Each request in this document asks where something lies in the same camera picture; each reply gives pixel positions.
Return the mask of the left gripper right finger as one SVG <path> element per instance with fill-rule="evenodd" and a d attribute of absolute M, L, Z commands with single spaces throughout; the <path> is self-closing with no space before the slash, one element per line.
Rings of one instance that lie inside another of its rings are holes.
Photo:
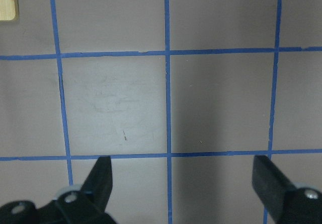
<path fill-rule="evenodd" d="M 294 184 L 267 156 L 254 156 L 252 187 L 274 223 L 321 223 L 321 192 Z"/>

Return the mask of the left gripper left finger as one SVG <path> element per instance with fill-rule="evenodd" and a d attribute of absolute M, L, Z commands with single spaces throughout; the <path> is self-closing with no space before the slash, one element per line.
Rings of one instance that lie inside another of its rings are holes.
<path fill-rule="evenodd" d="M 105 212 L 113 188 L 110 157 L 99 157 L 80 189 L 85 214 Z"/>

